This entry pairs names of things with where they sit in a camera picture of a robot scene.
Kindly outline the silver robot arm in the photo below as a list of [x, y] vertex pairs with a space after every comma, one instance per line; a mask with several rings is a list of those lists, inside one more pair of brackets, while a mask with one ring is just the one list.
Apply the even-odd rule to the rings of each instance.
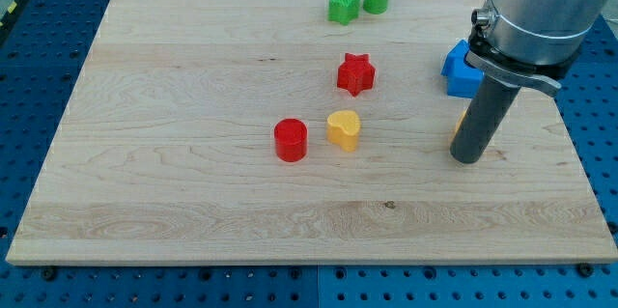
[[471, 21], [491, 47], [531, 65], [569, 59], [607, 0], [486, 0]]

